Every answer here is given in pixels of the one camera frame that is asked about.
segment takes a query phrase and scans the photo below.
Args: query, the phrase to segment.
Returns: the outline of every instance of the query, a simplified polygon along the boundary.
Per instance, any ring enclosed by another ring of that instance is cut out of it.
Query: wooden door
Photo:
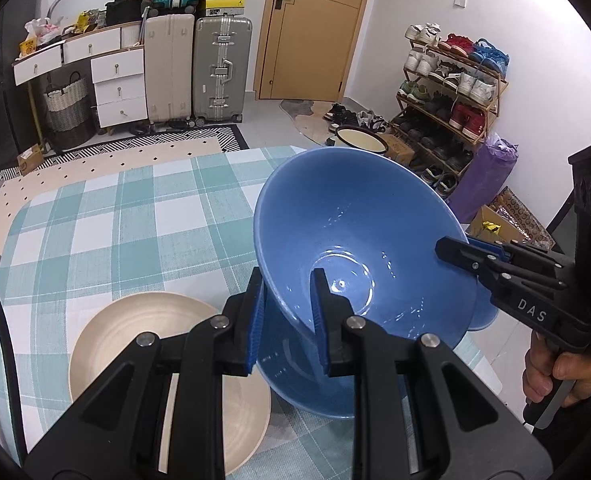
[[[274,0],[262,99],[335,101],[362,0]]]

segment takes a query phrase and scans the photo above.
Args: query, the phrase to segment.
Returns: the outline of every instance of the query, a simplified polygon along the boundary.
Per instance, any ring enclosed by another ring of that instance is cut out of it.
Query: human hand
[[[576,383],[562,402],[567,408],[591,396],[591,349],[584,354],[563,352],[557,358],[546,346],[544,336],[531,332],[531,348],[525,354],[522,390],[527,399],[540,402],[553,389],[551,376]]]

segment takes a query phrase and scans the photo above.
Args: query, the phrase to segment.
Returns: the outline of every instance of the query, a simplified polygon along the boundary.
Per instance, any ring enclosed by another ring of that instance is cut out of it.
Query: purple yoga mat
[[[480,207],[493,201],[517,162],[517,146],[491,134],[480,146],[460,184],[447,200],[461,224],[473,220]]]

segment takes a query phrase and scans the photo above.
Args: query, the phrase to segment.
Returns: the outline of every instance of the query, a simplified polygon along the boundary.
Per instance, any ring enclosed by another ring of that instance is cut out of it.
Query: red sneaker
[[[463,105],[462,103],[456,103],[453,112],[451,113],[449,124],[458,130],[462,130],[469,120],[469,115],[471,115],[471,107]]]
[[[462,133],[471,140],[477,140],[484,133],[484,128],[487,125],[486,114],[479,108],[469,108],[469,119],[464,125]]]
[[[473,52],[473,41],[466,36],[457,36],[456,34],[449,34],[447,41],[440,41],[437,46],[463,57],[467,57]]]

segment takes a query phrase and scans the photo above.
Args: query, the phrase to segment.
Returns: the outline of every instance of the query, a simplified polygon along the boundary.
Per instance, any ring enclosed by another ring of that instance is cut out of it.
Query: beige plate
[[[84,327],[69,366],[69,390],[77,397],[141,332],[169,337],[188,332],[218,312],[206,303],[170,292],[141,292],[101,310]],[[170,417],[177,376],[173,377],[162,428],[159,469],[166,472]],[[246,378],[223,378],[224,469],[232,473],[253,455],[269,425],[271,391],[255,371]]]

